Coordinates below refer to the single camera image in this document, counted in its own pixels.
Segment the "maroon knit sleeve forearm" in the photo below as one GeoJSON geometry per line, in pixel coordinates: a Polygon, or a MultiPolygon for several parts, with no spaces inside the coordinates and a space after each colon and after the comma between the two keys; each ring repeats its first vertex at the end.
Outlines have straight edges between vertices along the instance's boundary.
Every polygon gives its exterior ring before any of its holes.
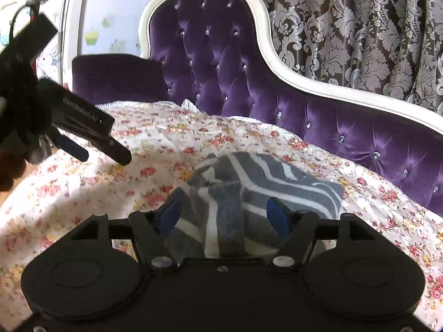
{"type": "Polygon", "coordinates": [[[17,151],[1,150],[0,159],[0,190],[8,192],[12,190],[14,182],[25,173],[26,154],[17,151]]]}

